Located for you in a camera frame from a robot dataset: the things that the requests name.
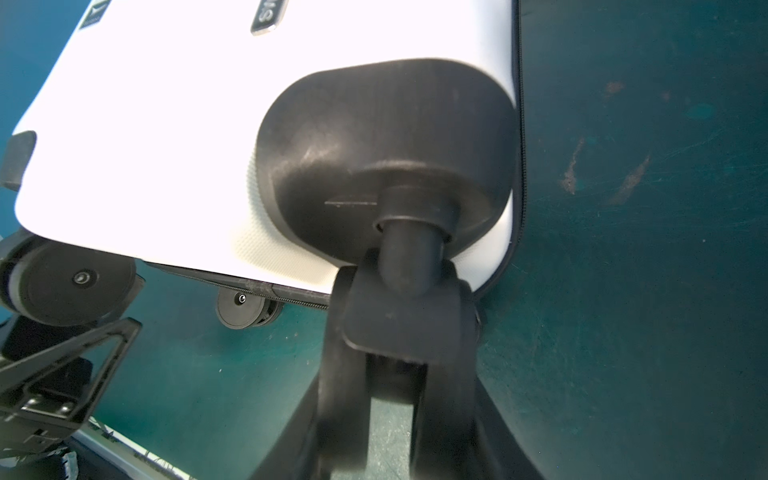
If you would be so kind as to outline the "black white suitcase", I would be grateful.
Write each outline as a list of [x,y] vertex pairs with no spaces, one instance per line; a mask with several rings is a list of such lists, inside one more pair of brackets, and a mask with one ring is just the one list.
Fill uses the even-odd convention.
[[413,409],[414,479],[481,479],[478,297],[525,212],[515,1],[92,1],[1,159],[1,303],[129,318],[136,264],[233,327],[326,312],[321,478]]

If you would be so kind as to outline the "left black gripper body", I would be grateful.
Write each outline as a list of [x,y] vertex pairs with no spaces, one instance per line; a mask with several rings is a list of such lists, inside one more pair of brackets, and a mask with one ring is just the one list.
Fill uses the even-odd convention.
[[93,363],[69,341],[87,326],[57,327],[14,315],[1,325],[1,448],[39,453],[68,436]]

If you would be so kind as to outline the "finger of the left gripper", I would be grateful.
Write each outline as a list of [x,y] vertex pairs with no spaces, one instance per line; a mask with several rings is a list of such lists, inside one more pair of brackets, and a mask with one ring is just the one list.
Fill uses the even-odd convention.
[[80,327],[3,321],[1,421],[84,422],[141,328],[132,318]]

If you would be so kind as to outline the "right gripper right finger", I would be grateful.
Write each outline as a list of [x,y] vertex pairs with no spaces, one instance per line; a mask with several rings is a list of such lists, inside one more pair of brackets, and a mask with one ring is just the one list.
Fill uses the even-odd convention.
[[476,380],[476,462],[481,479],[544,479],[479,379]]

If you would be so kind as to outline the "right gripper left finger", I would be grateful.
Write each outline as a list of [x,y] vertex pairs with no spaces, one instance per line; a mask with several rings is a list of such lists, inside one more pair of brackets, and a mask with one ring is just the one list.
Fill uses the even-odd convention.
[[251,479],[321,478],[317,436],[318,380],[316,375],[282,433]]

